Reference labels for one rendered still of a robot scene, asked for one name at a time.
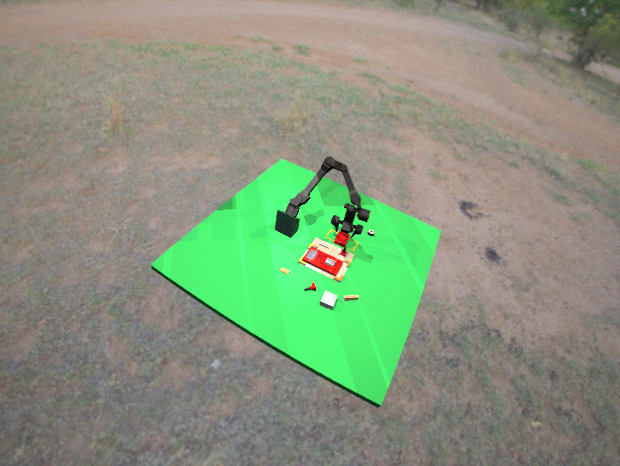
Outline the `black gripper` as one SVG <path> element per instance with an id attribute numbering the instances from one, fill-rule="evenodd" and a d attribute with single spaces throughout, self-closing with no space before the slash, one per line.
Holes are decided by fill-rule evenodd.
<path id="1" fill-rule="evenodd" d="M 348 221 L 348 222 L 354 222 L 354 219 L 355 219 L 355 218 L 351 219 L 351 218 L 348 218 L 348 217 L 345 215 L 344 219 L 347 219 L 346 221 Z M 339 224 L 342 224 L 342 220 L 340 220 L 340 216 L 333 215 L 333 217 L 332 217 L 332 219 L 331 219 L 331 222 L 330 222 L 330 223 L 331 223 L 332 225 L 334 225 L 334 226 L 335 226 L 336 233 L 337 233 L 337 231 L 338 231 L 338 227 L 339 227 Z M 360 225 L 360 224 L 358 224 L 358 225 L 354 225 L 354 224 L 353 224 L 353 227 L 354 227 L 355 231 L 353 232 L 353 234 L 352 234 L 351 238 L 352 238 L 354 235 L 356 235 L 356 234 L 357 234 L 357 235 L 361 235 L 361 234 L 362 234 L 363 229 L 364 229 L 364 226 L 363 226 L 363 225 Z"/>

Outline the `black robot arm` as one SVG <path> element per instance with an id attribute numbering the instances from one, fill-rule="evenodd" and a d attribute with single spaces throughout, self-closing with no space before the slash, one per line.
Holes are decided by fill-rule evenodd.
<path id="1" fill-rule="evenodd" d="M 326 157 L 321 166 L 321 169 L 315 175 L 315 177 L 312 178 L 312 180 L 308 183 L 308 185 L 302 191 L 300 191 L 294 198 L 289 199 L 289 203 L 286 207 L 286 210 L 285 212 L 284 211 L 283 212 L 290 216 L 297 217 L 300 206 L 304 205 L 305 203 L 308 202 L 309 199 L 311 199 L 311 197 L 309 196 L 312 190 L 316 187 L 316 185 L 320 182 L 320 180 L 332 169 L 336 169 L 343 173 L 346 184 L 349 188 L 351 202 L 352 204 L 358 207 L 357 208 L 354 205 L 345 203 L 344 208 L 347 209 L 345 215 L 348 218 L 353 219 L 355 218 L 356 213 L 358 212 L 357 214 L 358 219 L 367 222 L 369 218 L 370 210 L 362 208 L 362 205 L 360 202 L 360 196 L 352 184 L 350 175 L 347 170 L 347 166 L 335 160 L 334 157 L 332 156 Z M 351 232 L 353 233 L 354 231 L 353 222 L 348 222 L 346 220 L 347 219 L 344 219 L 342 221 L 341 232 L 344 232 L 346 234 L 351 233 Z"/>

